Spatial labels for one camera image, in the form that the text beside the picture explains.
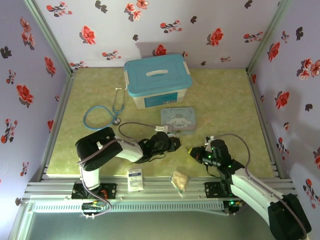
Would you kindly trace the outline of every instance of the blue stethoscope tubing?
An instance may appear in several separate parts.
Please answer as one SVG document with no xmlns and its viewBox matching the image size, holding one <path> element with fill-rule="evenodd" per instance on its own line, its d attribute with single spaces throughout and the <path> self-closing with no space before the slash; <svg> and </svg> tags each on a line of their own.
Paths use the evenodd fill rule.
<svg viewBox="0 0 320 240">
<path fill-rule="evenodd" d="M 116 90 L 116 92 L 115 92 L 115 96 L 114 96 L 114 100 L 113 100 L 113 104 L 112 104 L 112 112 L 113 113 L 106 106 L 102 106 L 102 105 L 93 106 L 88 111 L 86 111 L 86 113 L 83 116 L 83 124 L 84 124 L 85 127 L 87 127 L 90 130 L 101 130 L 101 129 L 104 129 L 106 127 L 109 127 L 111 124 L 115 123 L 116 121 L 119 121 L 119 123 L 120 123 L 120 120 L 118 119 L 118 115 L 120 113 L 122 113 L 123 110 L 125 109 L 125 95 L 126 95 L 126 92 L 125 92 L 125 90 L 123 88 L 116 88 L 115 90 Z M 115 104 L 116 104 L 116 99 L 117 99 L 117 95 L 118 95 L 118 91 L 119 90 L 123 90 L 124 93 L 123 93 L 123 102 L 122 102 L 121 109 L 117 111 L 116 108 L 115 108 Z M 86 122 L 87 116 L 93 109 L 98 109 L 98 108 L 102 108 L 102 109 L 107 110 L 108 113 L 111 115 L 112 120 L 111 120 L 110 123 L 108 123 L 104 127 L 92 127 L 92 126 L 89 126 L 87 124 L 87 122 Z"/>
</svg>

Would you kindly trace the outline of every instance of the metal frame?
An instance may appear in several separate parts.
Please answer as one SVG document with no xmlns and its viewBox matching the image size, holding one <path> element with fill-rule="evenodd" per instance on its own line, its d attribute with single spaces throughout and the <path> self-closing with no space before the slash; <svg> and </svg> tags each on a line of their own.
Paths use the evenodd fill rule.
<svg viewBox="0 0 320 240">
<path fill-rule="evenodd" d="M 75 181 L 79 180 L 80 175 L 50 177 L 46 174 L 77 71 L 71 72 L 66 57 L 50 31 L 50 28 L 39 11 L 38 5 L 35 1 L 24 1 L 40 25 L 43 34 L 69 76 L 63 89 L 58 111 L 55 116 L 55 124 L 45 150 L 42 168 L 32 179 L 33 182 L 29 182 L 26 187 L 22 203 L 19 207 L 9 237 L 10 240 L 22 240 L 27 237 L 28 229 L 34 213 L 81 212 L 81 204 L 83 202 L 87 202 L 85 200 L 71 200 L 73 185 Z M 248 79 L 251 78 L 250 70 L 259 58 L 274 27 L 284 15 L 285 10 L 288 8 L 290 3 L 291 0 L 281 1 L 276 14 L 267 29 L 265 34 L 266 37 L 262 40 L 246 70 Z M 249 81 L 249 84 L 274 175 L 274 178 L 260 178 L 260 180 L 279 192 L 297 195 L 293 181 L 291 179 L 283 179 L 285 175 L 281 165 L 278 164 L 280 156 L 273 148 L 273 146 L 276 145 L 274 142 L 275 138 L 273 132 L 270 130 L 266 120 L 267 118 L 260 107 L 260 101 L 257 98 L 257 93 L 254 91 L 252 81 Z M 232 197 L 206 198 L 204 183 L 219 181 L 212 177 L 190 178 L 187 191 L 184 193 L 182 198 L 177 194 L 177 191 L 173 188 L 169 178 L 167 177 L 145 177 L 143 181 L 143 192 L 128 192 L 126 177 L 105 177 L 101 179 L 102 183 L 117 184 L 116 198 L 115 200 L 111 200 L 112 205 L 115 206 L 115 212 L 202 211 L 216 213 L 215 211 L 223 209 L 223 201 L 239 199 Z"/>
<path fill-rule="evenodd" d="M 33 15 L 35 21 L 38 23 L 39 28 L 41 29 L 45 39 L 48 41 L 49 45 L 51 46 L 53 52 L 59 59 L 60 63 L 62 64 L 66 73 L 71 76 L 72 71 L 69 66 L 68 60 L 64 55 L 63 51 L 61 50 L 58 41 L 56 40 L 54 34 L 52 33 L 49 25 L 47 24 L 45 17 L 39 10 L 39 6 L 35 0 L 24 0 L 24 3 L 28 7 L 29 11 Z"/>
<path fill-rule="evenodd" d="M 257 60 L 259 59 L 260 55 L 262 54 L 262 51 L 264 50 L 269 38 L 272 36 L 272 33 L 274 29 L 277 27 L 277 25 L 280 23 L 282 17 L 285 15 L 286 10 L 288 9 L 289 5 L 291 4 L 292 0 L 282 0 L 280 1 L 280 4 L 278 6 L 277 11 L 274 14 L 274 17 L 269 24 L 265 34 L 264 38 L 262 39 L 261 43 L 259 44 L 257 50 L 255 51 L 249 66 L 247 68 L 248 71 L 251 71 L 254 65 L 256 64 Z"/>
</svg>

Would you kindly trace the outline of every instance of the floral wallpaper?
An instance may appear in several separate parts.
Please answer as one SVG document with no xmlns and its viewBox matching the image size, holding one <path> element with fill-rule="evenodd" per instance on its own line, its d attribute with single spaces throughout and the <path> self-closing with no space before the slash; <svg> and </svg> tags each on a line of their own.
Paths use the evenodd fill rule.
<svg viewBox="0 0 320 240">
<path fill-rule="evenodd" d="M 316 4 L 292 1 L 251 70 L 277 157 L 312 225 L 312 240 L 320 236 L 320 28 L 311 24 L 319 20 Z"/>
<path fill-rule="evenodd" d="M 42 165 L 67 74 L 23 1 L 2 2 L 0 16 L 0 205 L 5 206 L 1 212 L 6 216 L 0 219 L 0 239 L 4 240 L 27 183 Z"/>
<path fill-rule="evenodd" d="M 35 0 L 71 68 L 172 53 L 191 68 L 246 68 L 279 1 Z"/>
</svg>

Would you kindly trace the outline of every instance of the floor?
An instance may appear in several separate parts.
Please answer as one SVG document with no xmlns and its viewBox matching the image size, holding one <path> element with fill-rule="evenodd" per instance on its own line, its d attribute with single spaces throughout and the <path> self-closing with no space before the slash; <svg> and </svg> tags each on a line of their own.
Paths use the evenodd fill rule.
<svg viewBox="0 0 320 240">
<path fill-rule="evenodd" d="M 114 158 L 100 169 L 101 176 L 125 176 L 130 168 L 142 168 L 143 176 L 170 176 L 176 169 L 188 176 L 208 176 L 203 165 L 187 153 L 186 148 L 204 145 L 210 135 L 235 133 L 242 136 L 250 147 L 249 170 L 257 177 L 273 177 L 260 122 L 257 116 L 249 81 L 244 69 L 190 69 L 192 86 L 187 90 L 183 102 L 138 110 L 133 98 L 125 98 L 121 122 L 136 121 L 160 125 L 160 110 L 168 107 L 193 107 L 197 128 L 195 134 L 181 137 L 182 146 L 170 152 L 164 159 L 134 164 L 126 159 Z M 48 175 L 78 175 L 78 156 L 75 143 L 93 131 L 85 128 L 83 116 L 95 106 L 112 107 L 115 88 L 124 88 L 123 68 L 80 68 L 74 80 L 62 124 L 54 146 L 47 171 Z M 92 111 L 87 121 L 101 127 L 110 122 L 105 110 Z M 119 135 L 116 126 L 113 130 Z M 155 132 L 140 126 L 124 126 L 123 131 L 136 139 L 150 138 Z M 223 138 L 232 158 L 245 164 L 248 154 L 241 141 L 233 136 Z"/>
</svg>

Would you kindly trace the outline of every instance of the white container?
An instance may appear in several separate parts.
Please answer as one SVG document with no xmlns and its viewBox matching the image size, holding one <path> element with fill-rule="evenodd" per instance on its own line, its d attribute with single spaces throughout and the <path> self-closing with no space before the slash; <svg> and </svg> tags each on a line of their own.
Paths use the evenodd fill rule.
<svg viewBox="0 0 320 240">
<path fill-rule="evenodd" d="M 138 109 L 181 102 L 192 85 L 188 66 L 180 54 L 128 61 L 124 80 Z"/>
</svg>

